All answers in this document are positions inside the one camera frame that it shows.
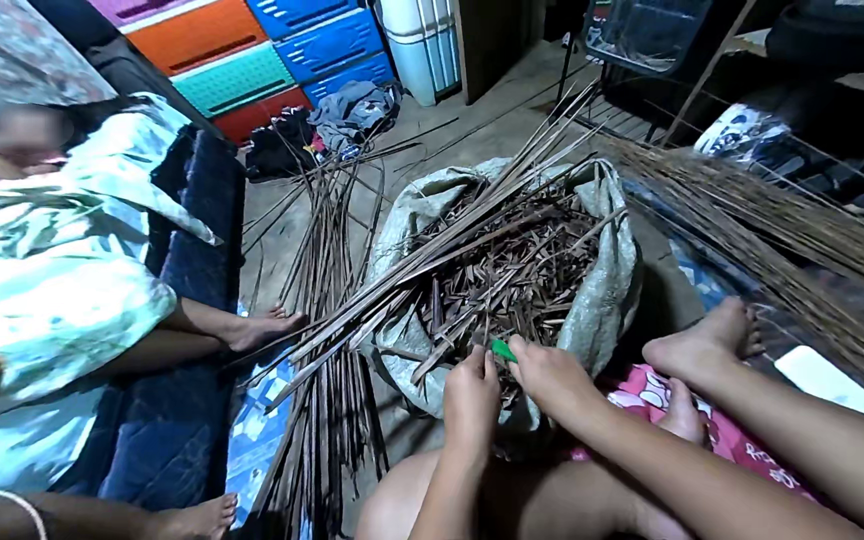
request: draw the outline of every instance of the red drawer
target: red drawer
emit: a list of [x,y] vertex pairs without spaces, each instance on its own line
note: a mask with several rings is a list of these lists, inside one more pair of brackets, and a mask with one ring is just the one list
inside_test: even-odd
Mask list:
[[230,141],[242,145],[249,142],[252,130],[260,126],[268,126],[272,118],[282,114],[283,108],[299,106],[312,110],[306,92],[295,87],[216,116],[212,118],[212,123],[222,130]]

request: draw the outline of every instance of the blue drawer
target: blue drawer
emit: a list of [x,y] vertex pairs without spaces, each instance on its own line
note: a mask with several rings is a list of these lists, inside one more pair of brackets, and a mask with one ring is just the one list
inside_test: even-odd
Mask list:
[[368,9],[357,9],[275,43],[294,80],[304,83],[382,50],[376,22]]
[[342,15],[356,0],[246,0],[269,38],[278,40]]
[[309,82],[302,87],[312,107],[318,108],[319,100],[331,93],[339,92],[342,85],[349,81],[372,81],[377,85],[396,80],[385,53],[366,58],[342,71],[321,80]]

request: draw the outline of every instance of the orange drawer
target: orange drawer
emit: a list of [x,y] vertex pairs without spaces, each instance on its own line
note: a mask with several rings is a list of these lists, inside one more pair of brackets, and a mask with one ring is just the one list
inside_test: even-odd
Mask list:
[[268,126],[272,118],[282,114],[283,108],[298,106],[312,111],[312,104],[309,103],[306,92],[303,92],[301,88],[292,88],[216,116],[212,118],[212,123],[230,141],[242,145],[249,142],[252,130],[261,126]]
[[126,36],[168,76],[267,40],[244,0],[217,0]]

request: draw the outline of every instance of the green handle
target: green handle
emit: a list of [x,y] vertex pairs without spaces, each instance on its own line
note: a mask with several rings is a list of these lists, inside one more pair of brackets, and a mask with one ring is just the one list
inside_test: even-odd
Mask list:
[[516,360],[516,356],[512,354],[512,350],[509,349],[509,346],[506,345],[505,341],[501,339],[492,339],[491,350],[493,353],[497,354],[499,357],[503,359],[518,364],[519,361]]

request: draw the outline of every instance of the gray cloth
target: gray cloth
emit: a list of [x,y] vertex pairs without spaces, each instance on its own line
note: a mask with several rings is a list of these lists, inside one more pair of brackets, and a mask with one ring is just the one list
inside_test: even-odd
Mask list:
[[402,95],[394,89],[383,90],[368,80],[350,80],[318,102],[309,124],[329,150],[340,152],[358,141],[363,130],[378,124],[400,100]]

